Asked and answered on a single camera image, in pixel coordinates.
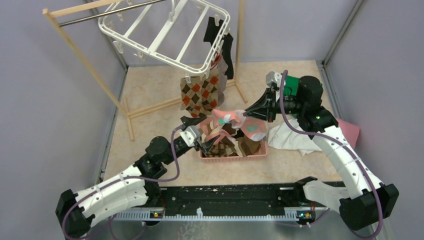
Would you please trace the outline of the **white plastic clip hanger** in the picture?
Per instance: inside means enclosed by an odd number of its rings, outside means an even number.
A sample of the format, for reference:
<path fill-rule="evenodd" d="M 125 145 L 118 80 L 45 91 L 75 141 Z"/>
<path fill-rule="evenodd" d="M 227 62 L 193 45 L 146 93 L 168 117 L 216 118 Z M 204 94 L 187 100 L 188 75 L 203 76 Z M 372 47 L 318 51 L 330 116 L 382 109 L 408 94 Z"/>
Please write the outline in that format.
<path fill-rule="evenodd" d="M 187 36 L 183 46 L 181 47 L 178 53 L 178 56 L 175 58 L 172 58 L 168 55 L 158 52 L 158 48 L 161 46 L 162 42 L 167 37 L 168 33 L 177 23 L 181 13 L 185 9 L 188 2 L 189 2 L 188 0 L 172 0 L 171 1 L 171 11 L 168 15 L 168 19 L 166 20 L 163 27 L 155 36 L 154 40 L 149 46 L 145 46 L 131 39 L 130 36 L 134 32 L 134 30 L 139 26 L 142 20 L 145 18 L 145 16 L 149 13 L 153 4 L 158 3 L 157 0 L 139 3 L 137 5 L 130 5 L 128 7 L 124 7 L 120 9 L 117 8 L 117 6 L 119 5 L 118 3 L 112 3 L 106 9 L 105 12 L 103 12 L 102 14 L 98 16 L 98 20 L 97 20 L 98 27 L 105 35 L 114 39 L 113 44 L 115 45 L 116 49 L 118 50 L 120 54 L 123 53 L 122 45 L 126 45 L 136 50 L 137 54 L 140 57 L 143 57 L 145 55 L 150 56 L 165 64 L 168 64 L 170 66 L 176 67 L 184 71 L 186 73 L 186 80 L 190 82 L 189 77 L 191 76 L 205 76 L 205 77 L 209 76 L 210 71 L 212 69 L 211 63 L 221 53 L 222 47 L 224 45 L 224 36 L 227 35 L 229 32 L 229 22 L 230 22 L 231 16 L 225 9 L 218 7 L 208 1 L 194 0 L 193 2 L 197 4 L 197 6 L 200 9 L 199 18 L 196 21 L 192 30 L 190 31 L 189 35 Z M 108 15 L 117 14 L 120 16 L 121 12 L 123 11 L 135 9 L 139 7 L 144 7 L 144 9 L 142 10 L 142 12 L 134 20 L 132 25 L 128 28 L 128 30 L 124 34 L 118 33 L 112 27 L 109 27 L 107 25 L 106 19 Z M 205 60 L 203 61 L 202 66 L 199 68 L 194 68 L 183 63 L 182 59 L 190 43 L 195 37 L 195 34 L 199 31 L 200 25 L 209 11 L 212 11 L 215 13 L 212 19 L 213 19 L 213 25 L 217 27 L 218 31 L 216 36 L 212 38 L 211 47 L 207 53 L 207 56 L 205 57 Z"/>

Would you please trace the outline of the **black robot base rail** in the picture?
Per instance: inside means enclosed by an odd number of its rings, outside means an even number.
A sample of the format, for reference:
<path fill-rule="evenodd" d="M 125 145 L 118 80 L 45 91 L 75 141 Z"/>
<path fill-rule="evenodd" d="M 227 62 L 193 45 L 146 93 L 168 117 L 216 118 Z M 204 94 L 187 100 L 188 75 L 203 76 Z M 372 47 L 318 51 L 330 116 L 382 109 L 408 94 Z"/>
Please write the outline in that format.
<path fill-rule="evenodd" d="M 275 221 L 306 225 L 327 207 L 301 203 L 294 183 L 167 186 L 156 203 L 133 207 L 116 215 L 119 221 L 245 222 Z"/>

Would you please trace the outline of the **pink sock with teal spots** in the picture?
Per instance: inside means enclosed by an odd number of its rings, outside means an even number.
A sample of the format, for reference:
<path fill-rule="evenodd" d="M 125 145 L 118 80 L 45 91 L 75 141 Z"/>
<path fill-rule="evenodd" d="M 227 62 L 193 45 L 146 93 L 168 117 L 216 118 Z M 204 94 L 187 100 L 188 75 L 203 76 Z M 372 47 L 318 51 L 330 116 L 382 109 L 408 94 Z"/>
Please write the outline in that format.
<path fill-rule="evenodd" d="M 259 142 L 266 137 L 268 130 L 263 120 L 244 116 L 245 110 L 224 111 L 219 109 L 212 110 L 213 126 L 223 126 L 230 124 L 232 129 L 241 130 L 250 140 Z"/>

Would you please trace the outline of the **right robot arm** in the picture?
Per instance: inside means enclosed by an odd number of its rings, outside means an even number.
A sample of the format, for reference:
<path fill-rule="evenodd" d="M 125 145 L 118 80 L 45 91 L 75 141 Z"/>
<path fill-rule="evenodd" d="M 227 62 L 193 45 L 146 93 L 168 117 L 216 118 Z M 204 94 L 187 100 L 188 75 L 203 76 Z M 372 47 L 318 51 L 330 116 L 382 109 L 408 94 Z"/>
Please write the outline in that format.
<path fill-rule="evenodd" d="M 291 90 L 287 75 L 270 72 L 266 84 L 262 97 L 245 115 L 270 123 L 279 114 L 283 118 L 295 115 L 298 127 L 292 130 L 307 136 L 325 153 L 343 182 L 342 187 L 335 187 L 315 177 L 301 179 L 295 183 L 294 202 L 299 206 L 319 203 L 337 212 L 352 231 L 372 224 L 381 228 L 392 214 L 399 190 L 375 176 L 348 143 L 339 122 L 322 104 L 321 82 L 314 76 L 303 76 L 296 92 L 285 94 Z"/>

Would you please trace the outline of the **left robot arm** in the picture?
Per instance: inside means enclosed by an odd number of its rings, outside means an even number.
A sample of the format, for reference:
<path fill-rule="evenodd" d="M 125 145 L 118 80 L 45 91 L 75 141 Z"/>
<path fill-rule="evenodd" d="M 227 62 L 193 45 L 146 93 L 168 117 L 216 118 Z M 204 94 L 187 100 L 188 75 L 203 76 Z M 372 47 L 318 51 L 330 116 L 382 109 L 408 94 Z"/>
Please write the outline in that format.
<path fill-rule="evenodd" d="M 181 117 L 171 138 L 156 136 L 145 154 L 115 176 L 84 190 L 61 193 L 55 214 L 67 240 L 86 240 L 99 222 L 133 207 L 154 207 L 160 202 L 159 183 L 180 176 L 178 158 L 195 149 L 206 153 L 215 139 L 202 142 L 198 125 L 206 117 Z"/>

